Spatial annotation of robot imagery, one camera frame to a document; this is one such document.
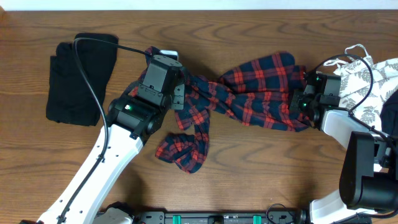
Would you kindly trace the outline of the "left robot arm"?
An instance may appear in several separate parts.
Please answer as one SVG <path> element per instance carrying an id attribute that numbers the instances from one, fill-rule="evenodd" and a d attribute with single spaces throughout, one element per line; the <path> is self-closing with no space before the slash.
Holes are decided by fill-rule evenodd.
<path id="1" fill-rule="evenodd" d="M 67 188 L 38 218 L 43 224 L 132 223 L 133 215 L 116 204 L 100 206 L 149 137 L 160 129 L 169 109 L 183 107 L 183 65 L 178 52 L 161 50 L 143 80 L 133 82 L 109 106 L 94 147 Z"/>

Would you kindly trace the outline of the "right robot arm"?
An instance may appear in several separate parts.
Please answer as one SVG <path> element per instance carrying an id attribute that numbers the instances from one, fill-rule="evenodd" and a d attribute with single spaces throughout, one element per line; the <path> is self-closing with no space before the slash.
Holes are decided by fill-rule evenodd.
<path id="1" fill-rule="evenodd" d="M 370 223 L 397 215 L 397 138 L 341 108 L 341 77 L 311 72 L 289 109 L 338 141 L 346 155 L 338 190 L 310 203 L 310 223 Z"/>

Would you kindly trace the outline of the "red navy plaid shirt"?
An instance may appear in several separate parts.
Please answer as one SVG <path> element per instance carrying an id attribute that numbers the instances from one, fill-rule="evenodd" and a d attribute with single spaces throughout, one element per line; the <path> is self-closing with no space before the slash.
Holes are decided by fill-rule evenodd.
<path id="1" fill-rule="evenodd" d="M 197 172 L 209 152 L 211 111 L 245 126 L 295 132 L 307 129 L 308 117 L 289 110 L 294 90 L 305 87 L 304 73 L 305 66 L 297 65 L 288 52 L 243 63 L 215 81 L 184 71 L 184 105 L 175 111 L 175 119 L 182 131 L 193 127 L 195 133 L 168 134 L 157 147 L 156 158 L 189 174 Z"/>

